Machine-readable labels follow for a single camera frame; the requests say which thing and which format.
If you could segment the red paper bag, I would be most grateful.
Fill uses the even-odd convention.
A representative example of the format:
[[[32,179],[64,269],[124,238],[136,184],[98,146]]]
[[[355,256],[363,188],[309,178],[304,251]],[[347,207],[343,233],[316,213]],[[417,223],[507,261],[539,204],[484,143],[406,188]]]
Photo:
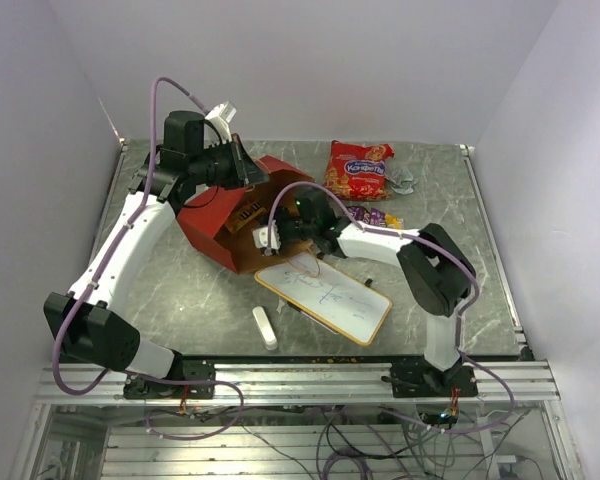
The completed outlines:
[[[314,180],[272,156],[262,157],[257,164],[269,174],[267,183],[237,190],[210,188],[177,216],[181,230],[196,250],[237,274],[283,263],[309,246],[307,241],[300,241],[274,256],[264,255],[255,246],[252,231],[265,225],[279,191],[297,181]]]

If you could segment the red candy snack bag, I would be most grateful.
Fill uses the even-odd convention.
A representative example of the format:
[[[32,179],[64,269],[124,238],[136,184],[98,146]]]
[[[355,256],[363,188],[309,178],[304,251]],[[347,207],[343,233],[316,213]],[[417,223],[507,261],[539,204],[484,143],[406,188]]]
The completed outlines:
[[[365,147],[334,140],[323,186],[343,200],[384,200],[390,196],[385,178],[387,162],[394,155],[389,144]]]

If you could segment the purple candy packet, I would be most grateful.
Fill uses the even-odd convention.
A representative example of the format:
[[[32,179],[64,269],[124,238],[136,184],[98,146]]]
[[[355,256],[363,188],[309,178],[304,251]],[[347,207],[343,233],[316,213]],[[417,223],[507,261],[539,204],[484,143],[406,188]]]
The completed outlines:
[[[371,208],[369,210],[368,223],[371,226],[386,227],[387,226],[387,214],[379,209]]]
[[[373,215],[370,209],[367,209],[364,206],[349,206],[349,212],[354,217],[354,219],[358,222],[372,225],[373,224]]]

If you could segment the yellow candy packet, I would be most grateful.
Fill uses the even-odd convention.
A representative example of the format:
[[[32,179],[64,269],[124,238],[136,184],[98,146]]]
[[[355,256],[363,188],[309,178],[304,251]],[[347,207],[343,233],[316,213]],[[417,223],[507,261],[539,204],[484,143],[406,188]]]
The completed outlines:
[[[384,223],[387,228],[399,229],[399,230],[404,228],[403,220],[401,218],[392,216],[390,214],[385,215]]]
[[[224,223],[224,226],[231,234],[235,234],[265,211],[266,209],[259,201],[248,201],[237,207],[229,215]]]

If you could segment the silver foil snack packet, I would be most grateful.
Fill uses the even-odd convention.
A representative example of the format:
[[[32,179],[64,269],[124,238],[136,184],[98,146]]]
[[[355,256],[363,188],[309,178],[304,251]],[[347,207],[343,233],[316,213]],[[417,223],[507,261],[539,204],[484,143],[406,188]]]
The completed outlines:
[[[390,189],[398,195],[410,195],[415,191],[418,180],[407,167],[393,167],[385,173]]]

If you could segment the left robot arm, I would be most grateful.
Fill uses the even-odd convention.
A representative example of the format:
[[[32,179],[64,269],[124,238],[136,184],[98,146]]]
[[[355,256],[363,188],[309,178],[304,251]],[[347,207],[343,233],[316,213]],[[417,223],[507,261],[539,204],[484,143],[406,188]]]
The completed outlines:
[[[123,209],[87,270],[65,294],[43,307],[54,336],[53,374],[62,355],[117,372],[147,375],[162,397],[183,387],[177,353],[144,339],[123,319],[129,291],[164,231],[201,185],[241,189],[268,181],[229,124],[236,113],[222,103],[203,115],[173,111],[164,138],[133,175]]]

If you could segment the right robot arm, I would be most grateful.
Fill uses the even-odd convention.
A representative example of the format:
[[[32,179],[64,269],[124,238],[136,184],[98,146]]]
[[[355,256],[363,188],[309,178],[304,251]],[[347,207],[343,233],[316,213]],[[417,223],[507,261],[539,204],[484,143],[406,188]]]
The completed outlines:
[[[439,224],[421,229],[373,226],[355,219],[335,194],[311,182],[295,182],[273,200],[260,247],[275,255],[310,241],[324,255],[365,259],[399,268],[416,304],[429,314],[422,387],[445,394],[462,365],[459,348],[464,313],[480,294],[476,271]]]

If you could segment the white marker eraser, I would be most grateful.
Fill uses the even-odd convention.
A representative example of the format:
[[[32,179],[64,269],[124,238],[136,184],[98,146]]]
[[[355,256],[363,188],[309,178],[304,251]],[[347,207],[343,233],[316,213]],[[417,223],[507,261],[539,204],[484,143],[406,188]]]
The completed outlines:
[[[276,350],[278,348],[278,340],[264,308],[261,306],[254,307],[252,309],[252,315],[256,321],[266,349],[269,351]]]

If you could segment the small whiteboard orange frame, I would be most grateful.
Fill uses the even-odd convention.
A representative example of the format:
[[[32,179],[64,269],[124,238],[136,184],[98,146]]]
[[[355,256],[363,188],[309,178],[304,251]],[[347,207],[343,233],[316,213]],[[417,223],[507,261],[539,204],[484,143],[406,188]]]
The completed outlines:
[[[255,280],[326,328],[360,346],[374,340],[392,301],[309,252],[254,274]]]

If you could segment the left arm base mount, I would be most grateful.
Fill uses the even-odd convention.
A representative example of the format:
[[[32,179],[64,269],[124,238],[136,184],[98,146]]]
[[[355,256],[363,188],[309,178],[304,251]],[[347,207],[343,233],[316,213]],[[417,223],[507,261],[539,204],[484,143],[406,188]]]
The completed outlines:
[[[165,379],[128,376],[123,388],[126,400],[212,399],[216,370],[207,360],[179,359]]]

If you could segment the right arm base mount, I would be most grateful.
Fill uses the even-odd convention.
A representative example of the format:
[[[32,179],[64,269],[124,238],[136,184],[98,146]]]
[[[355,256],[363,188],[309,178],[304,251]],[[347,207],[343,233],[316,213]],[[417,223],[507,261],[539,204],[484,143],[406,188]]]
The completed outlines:
[[[478,388],[474,370],[459,359],[450,369],[440,371],[423,356],[401,357],[393,362],[381,381],[392,388],[394,398],[475,397]]]

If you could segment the aluminium rail frame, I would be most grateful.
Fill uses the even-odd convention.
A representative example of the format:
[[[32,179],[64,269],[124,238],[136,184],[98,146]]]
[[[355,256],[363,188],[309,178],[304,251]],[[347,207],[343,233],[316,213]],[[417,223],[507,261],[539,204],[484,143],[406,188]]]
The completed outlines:
[[[390,409],[414,417],[440,412],[450,394],[418,393],[409,387],[398,392],[389,383],[387,363],[346,364],[223,364],[214,367],[218,386],[209,398],[189,399],[197,412],[243,406],[257,414],[267,407],[285,411],[305,407],[341,405],[358,417],[371,407]],[[109,373],[88,394],[71,396],[55,384],[45,369],[34,396],[36,403],[73,411],[93,407],[119,417],[123,411],[143,413],[151,408],[177,407],[176,399],[127,399],[129,382],[122,373]],[[489,362],[475,370],[461,388],[458,425],[468,426],[467,416],[478,415],[481,426],[503,417],[509,405],[550,408],[560,395],[547,362]],[[325,450],[317,426],[276,426],[267,422],[252,434],[239,427],[206,438],[206,428],[187,424],[170,427],[159,438],[125,420],[108,435],[101,468],[104,479],[295,479],[315,469],[315,456]]]

